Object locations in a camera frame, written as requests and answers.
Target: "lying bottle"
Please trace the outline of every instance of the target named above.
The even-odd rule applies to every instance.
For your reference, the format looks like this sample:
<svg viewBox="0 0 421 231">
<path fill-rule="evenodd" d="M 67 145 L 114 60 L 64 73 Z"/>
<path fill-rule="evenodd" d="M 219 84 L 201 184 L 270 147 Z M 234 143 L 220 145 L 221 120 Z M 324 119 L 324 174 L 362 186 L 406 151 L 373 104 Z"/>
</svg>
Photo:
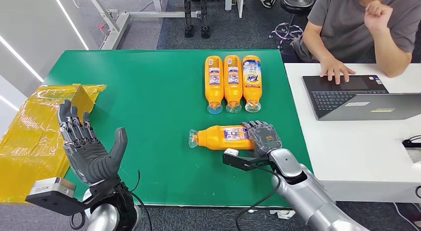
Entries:
<svg viewBox="0 0 421 231">
<path fill-rule="evenodd" d="M 205 97 L 208 100 L 208 112 L 218 114 L 222 112 L 223 99 L 223 66 L 219 56 L 209 56 L 205 61 Z"/>
<path fill-rule="evenodd" d="M 252 150 L 253 142 L 249 138 L 247 129 L 241 125 L 212 126 L 206 130 L 195 131 L 190 129 L 189 146 L 207 147 L 211 150 Z"/>
<path fill-rule="evenodd" d="M 243 58 L 243 95 L 247 103 L 244 108 L 251 113 L 262 108 L 259 99 L 262 96 L 262 73 L 260 59 L 257 56 Z"/>
<path fill-rule="evenodd" d="M 243 97 L 243 73 L 238 56 L 227 56 L 224 59 L 224 94 L 229 113 L 241 111 L 240 100 Z"/>
</svg>

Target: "gray t-shirt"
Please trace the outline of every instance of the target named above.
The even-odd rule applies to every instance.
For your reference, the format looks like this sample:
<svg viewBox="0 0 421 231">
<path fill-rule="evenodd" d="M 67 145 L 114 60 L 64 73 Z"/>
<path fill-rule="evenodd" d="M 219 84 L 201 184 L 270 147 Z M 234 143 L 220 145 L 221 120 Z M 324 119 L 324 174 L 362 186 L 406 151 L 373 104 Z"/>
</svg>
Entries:
<svg viewBox="0 0 421 231">
<path fill-rule="evenodd" d="M 396 45 L 404 52 L 414 50 L 421 19 L 421 0 L 383 0 L 393 8 L 388 27 Z M 364 24 L 365 7 L 359 0 L 317 0 L 308 20 L 322 26 L 320 37 L 330 53 L 344 63 L 355 63 L 374 40 Z M 291 45 L 304 62 L 318 62 L 301 37 Z"/>
</svg>

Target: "clear bottle cap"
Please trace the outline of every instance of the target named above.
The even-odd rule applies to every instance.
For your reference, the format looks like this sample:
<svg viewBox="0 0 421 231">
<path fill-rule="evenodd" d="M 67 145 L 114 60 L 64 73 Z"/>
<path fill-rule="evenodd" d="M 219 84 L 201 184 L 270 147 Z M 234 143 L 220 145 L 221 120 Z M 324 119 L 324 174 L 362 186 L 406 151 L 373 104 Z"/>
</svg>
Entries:
<svg viewBox="0 0 421 231">
<path fill-rule="evenodd" d="M 197 147 L 197 144 L 198 144 L 197 131 L 194 130 L 194 129 L 190 129 L 190 131 L 189 131 L 189 147 L 195 148 L 195 147 Z"/>
<path fill-rule="evenodd" d="M 237 101 L 230 101 L 225 108 L 229 113 L 238 113 L 241 111 L 241 104 Z"/>
<path fill-rule="evenodd" d="M 210 102 L 208 106 L 208 112 L 210 114 L 218 114 L 222 112 L 222 106 L 219 102 Z"/>
<path fill-rule="evenodd" d="M 246 103 L 244 108 L 247 110 L 247 112 L 255 113 L 255 112 L 259 112 L 260 109 L 262 108 L 262 106 L 260 105 L 260 103 L 258 101 L 251 100 L 251 101 Z"/>
</svg>

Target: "gray carpet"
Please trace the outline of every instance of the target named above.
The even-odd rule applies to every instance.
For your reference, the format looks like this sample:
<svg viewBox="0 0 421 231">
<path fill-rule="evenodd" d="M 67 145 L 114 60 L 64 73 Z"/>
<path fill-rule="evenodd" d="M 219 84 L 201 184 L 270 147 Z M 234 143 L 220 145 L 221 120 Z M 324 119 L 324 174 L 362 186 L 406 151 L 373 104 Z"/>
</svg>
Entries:
<svg viewBox="0 0 421 231">
<path fill-rule="evenodd" d="M 401 213 L 410 216 L 417 212 L 412 204 L 398 204 Z M 415 230 L 396 213 L 390 203 L 339 202 L 350 217 L 372 231 Z M 238 209 L 149 208 L 154 231 L 235 231 L 234 218 Z M 243 231 L 311 231 L 294 216 L 280 220 L 268 210 L 247 213 L 240 219 Z M 68 217 L 35 206 L 0 205 L 1 231 L 71 231 Z M 142 217 L 142 228 L 147 231 L 147 220 Z"/>
<path fill-rule="evenodd" d="M 199 3 L 193 3 L 192 10 L 200 10 Z M 224 0 L 208 2 L 209 39 L 200 37 L 201 21 L 193 19 L 195 35 L 184 38 L 185 20 L 166 18 L 163 20 L 157 49 L 274 49 L 278 38 L 268 38 L 268 34 L 280 22 L 289 22 L 290 14 L 279 2 L 272 8 L 265 8 L 259 0 L 246 0 L 243 18 L 238 17 L 237 6 L 231 12 L 223 10 Z M 168 0 L 167 11 L 183 10 L 183 0 Z M 304 28 L 306 18 L 299 17 L 295 24 Z M 363 55 L 357 63 L 375 63 L 374 50 Z M 418 31 L 413 63 L 421 63 L 421 30 Z"/>
</svg>

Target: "laptop keyboard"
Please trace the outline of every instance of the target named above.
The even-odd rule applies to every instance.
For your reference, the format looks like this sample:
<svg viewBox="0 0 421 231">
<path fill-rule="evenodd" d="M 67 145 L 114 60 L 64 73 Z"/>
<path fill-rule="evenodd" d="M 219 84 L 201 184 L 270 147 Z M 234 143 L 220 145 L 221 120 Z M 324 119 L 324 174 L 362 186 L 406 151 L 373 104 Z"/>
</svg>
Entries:
<svg viewBox="0 0 421 231">
<path fill-rule="evenodd" d="M 316 102 L 316 110 L 318 111 L 332 111 L 341 106 L 343 103 L 352 99 L 356 94 L 378 94 L 388 93 L 385 90 L 379 91 L 329 91 L 329 92 L 311 92 L 311 95 Z"/>
</svg>

